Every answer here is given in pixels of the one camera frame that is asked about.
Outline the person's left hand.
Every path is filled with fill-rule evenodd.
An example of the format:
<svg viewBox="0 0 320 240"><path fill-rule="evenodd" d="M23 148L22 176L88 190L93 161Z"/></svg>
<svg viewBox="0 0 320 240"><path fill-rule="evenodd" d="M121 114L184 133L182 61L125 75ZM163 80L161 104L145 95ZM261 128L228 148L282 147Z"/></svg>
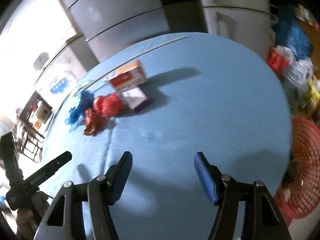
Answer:
<svg viewBox="0 0 320 240"><path fill-rule="evenodd" d="M32 197L33 204L36 210L40 214L41 218L46 213L49 203L48 196L39 191ZM16 216L17 233L18 239L34 239L36 233L36 224L33 218L33 212L31 209L18 209Z"/></svg>

